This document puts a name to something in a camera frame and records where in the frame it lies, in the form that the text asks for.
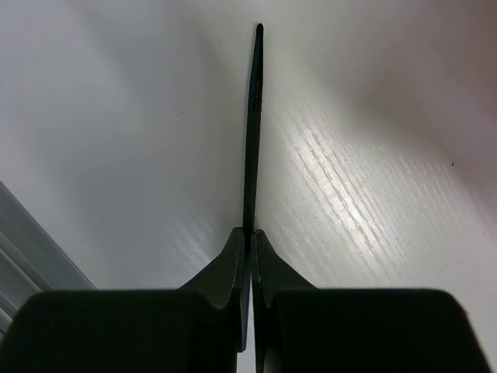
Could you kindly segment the thin black liner brush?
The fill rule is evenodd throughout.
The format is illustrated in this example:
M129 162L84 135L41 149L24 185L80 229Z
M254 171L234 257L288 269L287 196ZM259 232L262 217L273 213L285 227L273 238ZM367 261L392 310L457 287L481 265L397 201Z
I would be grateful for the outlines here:
M259 143L263 94L263 35L264 26L255 27L252 64L248 82L248 104L245 131L245 162L242 229L244 234L244 290L242 297L242 341L247 344L249 324L249 292L251 279L251 237L255 230L255 205L259 168Z

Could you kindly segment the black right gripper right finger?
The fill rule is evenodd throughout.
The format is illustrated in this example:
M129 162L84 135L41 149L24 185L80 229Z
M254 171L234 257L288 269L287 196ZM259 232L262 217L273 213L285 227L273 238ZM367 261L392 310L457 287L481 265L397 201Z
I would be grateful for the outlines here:
M467 313L422 288L317 288L252 235L259 372L488 372Z

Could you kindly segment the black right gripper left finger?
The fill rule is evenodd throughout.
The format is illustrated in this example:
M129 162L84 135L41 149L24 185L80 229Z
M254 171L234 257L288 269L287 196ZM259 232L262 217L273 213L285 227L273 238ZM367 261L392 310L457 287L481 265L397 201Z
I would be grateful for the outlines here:
M2 341L4 372L233 372L246 347L245 237L176 289L46 291Z

